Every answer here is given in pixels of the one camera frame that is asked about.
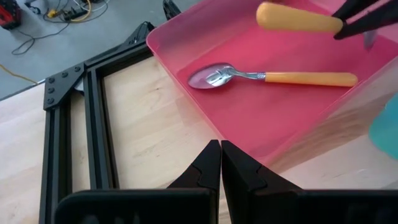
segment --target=yellow handle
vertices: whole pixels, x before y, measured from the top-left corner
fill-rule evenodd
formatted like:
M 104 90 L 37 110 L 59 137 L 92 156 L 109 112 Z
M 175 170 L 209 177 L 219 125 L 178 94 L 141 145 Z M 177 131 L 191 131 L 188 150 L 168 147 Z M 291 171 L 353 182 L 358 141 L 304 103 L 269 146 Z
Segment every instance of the yellow handle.
M 261 27 L 271 30 L 304 30 L 336 34 L 343 27 L 343 21 L 339 18 L 269 2 L 264 2 L 258 7 L 256 18 Z
M 355 86 L 358 78 L 346 72 L 267 72 L 266 82 L 326 86 Z

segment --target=metal spoon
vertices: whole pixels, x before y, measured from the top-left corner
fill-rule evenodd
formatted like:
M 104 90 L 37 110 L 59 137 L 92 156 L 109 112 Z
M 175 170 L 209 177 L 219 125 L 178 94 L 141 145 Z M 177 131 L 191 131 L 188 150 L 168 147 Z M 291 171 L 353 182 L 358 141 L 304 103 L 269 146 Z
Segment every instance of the metal spoon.
M 188 84 L 198 89 L 215 88 L 234 76 L 274 83 L 295 83 L 326 86 L 354 86 L 358 79 L 346 72 L 240 72 L 228 63 L 217 63 L 195 72 Z

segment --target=pink plastic bin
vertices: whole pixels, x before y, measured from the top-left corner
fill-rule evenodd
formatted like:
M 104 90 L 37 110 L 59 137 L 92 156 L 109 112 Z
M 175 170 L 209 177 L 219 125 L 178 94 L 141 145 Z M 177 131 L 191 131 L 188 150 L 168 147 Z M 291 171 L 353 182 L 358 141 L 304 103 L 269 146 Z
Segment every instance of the pink plastic bin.
M 366 51 L 361 35 L 336 41 L 332 34 L 266 31 L 256 23 L 260 3 L 204 0 L 153 30 L 147 44 L 221 136 L 266 163 L 367 85 L 398 55 L 398 44 L 378 36 Z M 284 4 L 331 14 L 306 0 Z M 350 89 L 236 77 L 211 90 L 188 86 L 192 72 L 217 62 L 246 72 L 352 72 L 359 84 Z

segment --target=concrete floor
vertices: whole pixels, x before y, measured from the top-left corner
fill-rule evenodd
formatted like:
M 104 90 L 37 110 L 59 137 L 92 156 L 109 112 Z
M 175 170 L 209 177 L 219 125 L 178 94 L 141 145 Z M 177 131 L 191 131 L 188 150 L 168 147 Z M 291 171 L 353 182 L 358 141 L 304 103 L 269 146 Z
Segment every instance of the concrete floor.
M 57 32 L 65 26 L 44 21 L 23 4 L 25 0 L 17 1 L 23 10 L 19 30 L 39 37 Z M 49 1 L 50 7 L 58 3 L 57 0 Z M 174 0 L 174 3 L 184 11 L 198 1 Z M 100 13 L 101 10 L 94 12 L 91 17 Z M 28 37 L 16 31 L 0 29 L 0 64 L 16 74 L 41 81 L 120 44 L 144 21 L 155 26 L 165 22 L 162 0 L 110 0 L 108 10 L 98 19 L 71 24 L 59 35 L 37 40 L 26 54 L 18 56 L 12 55 L 11 51 Z M 12 77 L 0 69 L 0 98 L 29 85 L 29 82 Z

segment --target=wooden table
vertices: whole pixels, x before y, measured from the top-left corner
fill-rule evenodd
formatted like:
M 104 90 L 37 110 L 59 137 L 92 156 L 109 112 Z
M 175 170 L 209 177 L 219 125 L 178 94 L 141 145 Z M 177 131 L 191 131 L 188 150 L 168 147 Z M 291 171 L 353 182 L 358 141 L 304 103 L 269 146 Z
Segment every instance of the wooden table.
M 398 91 L 398 58 L 286 154 L 266 164 L 302 188 L 398 188 L 398 162 L 368 127 Z M 105 78 L 122 189 L 164 188 L 216 134 L 152 57 Z M 37 223 L 44 85 L 0 101 L 0 223 Z M 90 188 L 84 99 L 72 98 L 73 190 Z M 220 223 L 230 223 L 221 190 Z

